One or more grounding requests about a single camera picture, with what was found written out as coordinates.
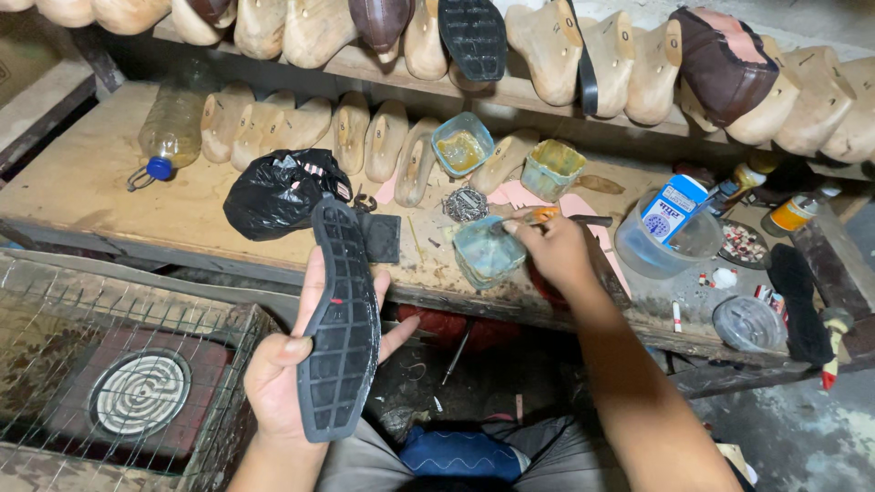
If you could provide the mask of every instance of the blue cloth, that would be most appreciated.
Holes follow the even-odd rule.
[[[401,461],[416,476],[493,477],[515,481],[529,459],[509,444],[481,432],[426,432],[410,429]]]

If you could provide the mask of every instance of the blue bottle cap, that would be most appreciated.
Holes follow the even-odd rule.
[[[146,165],[146,173],[152,178],[161,179],[162,181],[170,178],[170,172],[173,166],[168,158],[153,157],[149,158],[149,164]]]

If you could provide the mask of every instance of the wooden workbench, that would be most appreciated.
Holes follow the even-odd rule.
[[[251,242],[237,233],[228,225],[221,208],[228,189],[239,176],[231,165],[216,165],[199,158],[171,181],[155,182],[134,193],[126,190],[126,179],[142,165],[137,134],[157,89],[155,85],[126,83],[49,145],[0,192],[0,220],[5,230],[12,229],[34,241],[300,284],[307,256],[315,244],[312,231],[302,230],[268,242]],[[326,138],[317,146],[331,145]],[[638,198],[670,177],[596,160],[587,163],[585,173],[610,179],[626,189],[621,194],[582,187],[571,190],[597,213],[614,217],[611,238]],[[359,184],[365,193],[379,189],[380,185],[367,181],[364,173],[351,178],[353,189]],[[462,277],[452,246],[440,232],[443,226],[453,224],[442,214],[440,200],[462,184],[460,180],[451,183],[436,165],[428,191],[417,207],[403,208],[392,202],[377,209],[377,213],[402,217],[401,262],[375,266],[387,269],[394,279],[388,298],[539,327],[570,329],[568,313],[554,312],[524,269],[483,292],[475,291]],[[493,212],[508,210],[498,207]],[[755,209],[742,209],[732,218],[754,224],[761,214]],[[429,239],[440,246],[434,246]],[[787,361],[784,352],[740,353],[717,337],[710,323],[714,306],[732,295],[753,293],[756,284],[768,281],[764,272],[744,270],[734,291],[700,287],[700,271],[728,265],[722,259],[710,263],[670,281],[643,278],[622,265],[633,291],[634,306],[626,311],[626,317],[642,341],[682,354],[761,366],[773,367]],[[682,334],[673,333],[672,299],[682,305]]]

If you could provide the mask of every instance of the human hand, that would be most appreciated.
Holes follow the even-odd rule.
[[[272,334],[262,340],[243,377],[243,387],[258,419],[261,439],[290,440],[302,446],[317,446],[309,444],[304,436],[301,408],[298,404],[297,365],[313,350],[312,338],[301,335],[322,297],[325,278],[325,259],[322,257],[322,249],[317,246],[310,252],[307,260],[304,288],[291,336]],[[380,271],[374,278],[374,290],[380,307],[390,282],[387,271]],[[419,318],[408,318],[384,334],[380,343],[380,362],[401,347],[418,326]]]
[[[541,226],[527,226],[522,217],[531,210],[520,208],[512,215],[519,220],[505,221],[503,225],[526,247],[541,275],[563,293],[595,279],[580,226],[561,215]]]

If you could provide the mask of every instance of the fingernail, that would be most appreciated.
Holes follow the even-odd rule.
[[[301,338],[292,338],[285,343],[285,351],[290,354],[300,354],[305,352],[309,354],[313,349],[313,337],[302,336]]]

